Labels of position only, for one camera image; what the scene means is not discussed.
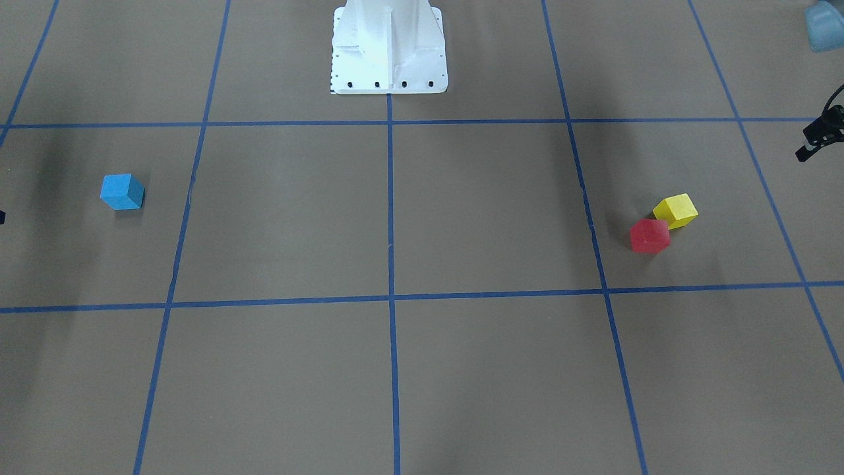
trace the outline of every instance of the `blue tape line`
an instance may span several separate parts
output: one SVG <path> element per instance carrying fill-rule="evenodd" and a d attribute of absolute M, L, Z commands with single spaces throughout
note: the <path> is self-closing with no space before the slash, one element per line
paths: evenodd
<path fill-rule="evenodd" d="M 395 204 L 393 201 L 392 177 L 392 95 L 387 94 L 387 287 L 390 305 L 390 366 L 392 377 L 392 470 L 394 475 L 402 473 L 402 444 L 398 405 L 398 342 L 396 338 L 396 260 L 393 244 L 395 242 Z"/>
<path fill-rule="evenodd" d="M 443 293 L 405 293 L 395 296 L 395 300 L 452 300 L 460 298 L 523 298 L 523 297 L 559 297 L 566 295 L 601 295 L 601 289 L 571 290 L 526 290 L 511 292 L 443 292 Z"/>
<path fill-rule="evenodd" d="M 164 355 L 164 346 L 167 339 L 167 327 L 170 323 L 170 309 L 173 304 L 173 297 L 176 294 L 176 281 L 179 277 L 179 265 L 181 263 L 181 251 L 185 244 L 185 235 L 187 233 L 187 222 L 191 215 L 191 195 L 193 193 L 193 185 L 197 181 L 197 169 L 199 167 L 199 160 L 203 153 L 203 143 L 205 140 L 205 131 L 208 122 L 208 115 L 211 113 L 211 100 L 214 98 L 214 84 L 217 80 L 217 69 L 219 68 L 219 59 L 223 53 L 223 42 L 225 40 L 225 28 L 229 22 L 229 11 L 231 8 L 231 0 L 226 0 L 225 10 L 223 12 L 223 21 L 219 29 L 219 39 L 217 40 L 217 52 L 214 55 L 214 66 L 211 68 L 211 80 L 208 82 L 208 95 L 205 99 L 205 112 L 203 114 L 203 126 L 199 130 L 199 138 L 197 139 L 197 152 L 193 157 L 193 169 L 191 170 L 191 181 L 187 187 L 187 197 L 185 199 L 185 210 L 181 217 L 181 228 L 179 231 L 179 242 L 176 245 L 176 256 L 173 258 L 173 277 L 170 280 L 170 288 L 167 291 L 167 307 L 164 311 L 164 317 L 161 320 L 161 331 L 159 333 L 159 344 L 155 351 L 155 362 L 153 364 L 153 373 L 149 381 L 149 393 L 147 394 L 147 405 L 143 412 L 143 423 L 141 424 L 141 434 L 138 438 L 138 453 L 135 456 L 135 466 L 133 475 L 140 475 L 141 465 L 143 464 L 143 452 L 146 448 L 147 433 L 149 431 L 149 420 L 152 418 L 153 404 L 155 402 L 155 390 L 158 386 L 159 371 L 161 368 L 161 358 Z"/>
<path fill-rule="evenodd" d="M 156 128 L 201 127 L 201 122 L 16 123 L 9 128 Z"/>
<path fill-rule="evenodd" d="M 0 314 L 49 314 L 54 312 L 99 312 L 103 310 L 163 309 L 163 303 L 102 303 L 93 305 L 51 305 L 0 308 Z"/>
<path fill-rule="evenodd" d="M 797 257 L 797 253 L 794 251 L 791 238 L 788 236 L 788 231 L 786 231 L 785 224 L 783 223 L 782 217 L 780 216 L 780 211 L 776 207 L 774 196 L 773 194 L 771 194 L 771 189 L 768 187 L 768 182 L 765 180 L 765 174 L 762 172 L 762 167 L 760 166 L 759 160 L 756 157 L 756 152 L 753 149 L 753 145 L 750 143 L 750 137 L 747 135 L 747 130 L 744 128 L 743 119 L 739 116 L 739 110 L 736 107 L 735 101 L 733 100 L 733 95 L 730 93 L 730 89 L 727 86 L 727 81 L 724 79 L 724 74 L 721 71 L 721 67 L 718 65 L 718 61 L 715 59 L 715 52 L 712 50 L 712 45 L 709 42 L 709 38 L 706 36 L 706 31 L 703 28 L 701 17 L 697 13 L 697 9 L 695 8 L 694 2 L 692 2 L 692 0 L 686 1 L 689 4 L 689 9 L 691 10 L 692 15 L 695 17 L 697 28 L 701 32 L 701 37 L 703 38 L 703 42 L 706 45 L 706 50 L 709 52 L 709 58 L 712 60 L 712 65 L 715 66 L 715 70 L 718 73 L 718 78 L 721 80 L 721 86 L 724 89 L 724 94 L 727 95 L 727 101 L 730 104 L 730 108 L 733 110 L 733 115 L 737 119 L 738 128 L 739 130 L 741 130 L 742 137 L 744 138 L 744 144 L 747 146 L 747 151 L 750 153 L 750 159 L 753 161 L 753 166 L 756 169 L 756 174 L 759 176 L 759 181 L 762 183 L 762 188 L 765 190 L 765 196 L 768 198 L 768 204 L 771 206 L 771 211 L 773 211 L 774 217 L 776 218 L 776 224 L 780 227 L 782 239 L 785 241 L 786 247 L 788 248 L 788 253 L 792 257 L 794 268 L 797 270 L 797 273 L 800 276 L 800 282 L 803 284 L 803 287 L 806 291 L 806 297 L 809 299 L 809 305 L 812 308 L 812 312 L 814 312 L 815 319 L 818 321 L 820 332 L 823 334 L 824 339 L 826 340 L 826 345 L 830 350 L 832 361 L 835 363 L 835 366 L 838 369 L 838 375 L 841 378 L 841 382 L 844 383 L 844 365 L 841 364 L 841 359 L 838 356 L 838 351 L 836 350 L 835 344 L 832 342 L 832 338 L 830 338 L 830 333 L 826 328 L 826 323 L 824 322 L 823 317 L 820 315 L 818 306 L 815 303 L 814 295 L 812 295 L 811 286 L 806 280 L 806 275 L 803 273 L 803 267 L 800 265 L 800 260 Z"/>
<path fill-rule="evenodd" d="M 700 286 L 664 286 L 664 287 L 618 287 L 607 289 L 609 293 L 659 293 L 659 292 L 709 292 L 725 290 L 750 290 L 769 288 L 802 287 L 802 282 L 761 282 L 751 284 L 716 284 Z"/>
<path fill-rule="evenodd" d="M 844 287 L 844 281 L 810 281 L 810 287 Z M 802 282 L 759 282 L 750 284 L 722 284 L 699 286 L 663 286 L 663 287 L 616 287 L 608 288 L 607 293 L 660 293 L 660 292 L 720 292 L 753 289 L 800 288 Z M 599 288 L 562 289 L 562 290 L 526 290 L 505 292 L 443 292 L 443 293 L 405 293 L 390 295 L 358 295 L 343 297 L 301 297 L 301 298 L 259 298 L 250 300 L 197 300 L 167 303 L 104 303 L 91 305 L 55 305 L 44 307 L 5 307 L 0 314 L 47 314 L 54 312 L 97 312 L 104 310 L 139 310 L 163 308 L 214 308 L 214 307 L 253 307 L 262 305 L 312 305 L 316 303 L 360 303 L 414 300 L 453 300 L 470 298 L 530 298 L 563 297 L 571 295 L 601 295 Z"/>
<path fill-rule="evenodd" d="M 172 308 L 256 307 L 262 305 L 312 305 L 315 303 L 386 302 L 388 295 L 360 295 L 350 297 L 259 298 L 253 300 L 204 300 L 174 302 Z"/>
<path fill-rule="evenodd" d="M 161 319 L 161 330 L 159 331 L 158 346 L 155 348 L 155 360 L 153 373 L 149 378 L 149 391 L 147 391 L 147 403 L 143 409 L 143 422 L 141 423 L 141 434 L 138 437 L 138 453 L 135 455 L 133 475 L 140 475 L 141 464 L 143 463 L 143 451 L 147 446 L 147 435 L 149 433 L 149 420 L 153 415 L 153 403 L 155 402 L 155 390 L 158 388 L 158 375 L 161 370 L 161 357 L 164 355 L 164 344 L 167 339 L 167 326 L 170 325 L 170 309 L 165 308 L 164 317 Z"/>
<path fill-rule="evenodd" d="M 615 357 L 618 360 L 619 374 L 621 376 L 621 384 L 624 386 L 625 399 L 627 401 L 627 412 L 630 416 L 630 427 L 633 430 L 633 438 L 636 442 L 636 453 L 639 456 L 639 466 L 642 475 L 647 475 L 647 461 L 645 459 L 645 449 L 642 445 L 641 435 L 639 432 L 638 418 L 636 417 L 636 407 L 633 404 L 633 395 L 630 391 L 630 381 L 627 378 L 627 367 L 625 365 L 624 353 L 621 349 L 621 340 L 619 332 L 615 325 L 615 315 L 613 305 L 610 301 L 607 278 L 603 271 L 603 261 L 601 260 L 601 250 L 598 246 L 598 235 L 595 233 L 595 223 L 592 219 L 592 210 L 589 206 L 589 195 L 587 192 L 586 181 L 583 179 L 583 170 L 580 162 L 580 154 L 577 150 L 577 142 L 575 140 L 575 131 L 572 127 L 571 112 L 569 111 L 569 103 L 565 96 L 565 85 L 563 84 L 563 75 L 560 71 L 560 61 L 557 57 L 557 47 L 554 41 L 554 32 L 551 30 L 551 21 L 548 16 L 548 5 L 545 0 L 542 0 L 542 13 L 545 18 L 545 29 L 548 32 L 548 43 L 551 48 L 551 57 L 554 59 L 554 70 L 557 74 L 557 85 L 560 88 L 560 99 L 563 104 L 563 112 L 565 113 L 565 120 L 569 130 L 569 141 L 571 142 L 571 153 L 575 159 L 575 167 L 577 169 L 577 181 L 583 190 L 583 208 L 586 211 L 587 222 L 589 224 L 589 231 L 592 234 L 592 248 L 595 252 L 595 263 L 598 266 L 598 275 L 601 278 L 601 290 L 603 294 L 604 305 L 607 309 L 607 317 L 609 319 L 609 328 L 613 335 L 613 344 L 615 346 Z"/>
<path fill-rule="evenodd" d="M 257 120 L 215 121 L 209 127 L 290 127 L 309 125 L 386 125 L 386 120 Z"/>
<path fill-rule="evenodd" d="M 607 117 L 572 118 L 572 123 L 709 123 L 737 122 L 735 117 Z M 742 117 L 742 122 L 811 123 L 811 117 Z M 461 125 L 568 123 L 564 118 L 393 120 L 393 125 Z M 212 122 L 13 123 L 8 128 L 163 128 L 163 127 L 308 127 L 325 125 L 387 125 L 386 120 L 262 120 Z"/>
<path fill-rule="evenodd" d="M 844 281 L 809 281 L 806 284 L 809 287 L 842 287 Z"/>
<path fill-rule="evenodd" d="M 6 118 L 6 126 L 3 128 L 3 131 L 0 133 L 0 147 L 3 146 L 3 143 L 6 141 L 6 135 L 8 134 L 9 126 L 12 125 L 12 121 L 14 120 L 14 115 L 18 112 L 18 106 L 20 106 L 20 101 L 24 98 L 24 92 L 26 91 L 26 85 L 30 82 L 30 77 L 32 77 L 32 71 L 35 69 L 35 63 L 38 62 L 38 57 L 41 55 L 41 48 L 44 47 L 44 42 L 47 39 L 47 34 L 50 32 L 50 27 L 52 26 L 53 18 L 56 17 L 56 9 L 58 8 L 58 0 L 53 1 L 53 6 L 50 8 L 50 15 L 47 16 L 47 23 L 44 25 L 44 30 L 41 32 L 41 38 L 38 40 L 38 46 L 35 47 L 35 54 L 32 55 L 32 60 L 30 61 L 30 66 L 26 69 L 26 74 L 24 74 L 24 80 L 20 83 L 20 88 L 18 89 L 18 95 L 14 97 L 14 103 L 12 104 L 12 109 L 8 113 L 8 117 Z"/>

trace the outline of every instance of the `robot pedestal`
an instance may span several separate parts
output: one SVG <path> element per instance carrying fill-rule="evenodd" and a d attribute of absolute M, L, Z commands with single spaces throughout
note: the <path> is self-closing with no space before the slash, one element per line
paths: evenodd
<path fill-rule="evenodd" d="M 333 94 L 429 94 L 448 87 L 442 12 L 428 0 L 348 0 L 334 12 Z"/>

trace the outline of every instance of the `light blue object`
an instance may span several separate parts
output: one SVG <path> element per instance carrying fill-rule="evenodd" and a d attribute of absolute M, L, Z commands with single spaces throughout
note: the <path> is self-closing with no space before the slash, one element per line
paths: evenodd
<path fill-rule="evenodd" d="M 834 50 L 844 46 L 844 0 L 817 2 L 806 8 L 806 29 L 809 46 L 814 52 Z"/>
<path fill-rule="evenodd" d="M 143 185 L 129 173 L 105 175 L 100 198 L 115 210 L 137 210 L 143 204 Z"/>

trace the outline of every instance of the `yellow cube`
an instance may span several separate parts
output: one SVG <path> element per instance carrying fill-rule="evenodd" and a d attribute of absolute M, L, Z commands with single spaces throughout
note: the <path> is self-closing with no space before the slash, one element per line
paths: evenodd
<path fill-rule="evenodd" d="M 668 221 L 668 229 L 676 229 L 695 219 L 697 210 L 689 195 L 683 193 L 660 201 L 659 205 L 653 209 L 653 216 L 658 220 Z"/>

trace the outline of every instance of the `floor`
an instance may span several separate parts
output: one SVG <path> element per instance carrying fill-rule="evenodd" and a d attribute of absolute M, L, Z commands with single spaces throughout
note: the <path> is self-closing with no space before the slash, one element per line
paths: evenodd
<path fill-rule="evenodd" d="M 387 97 L 342 0 L 1 2 L 0 473 L 840 475 L 811 3 L 435 0 Z"/>

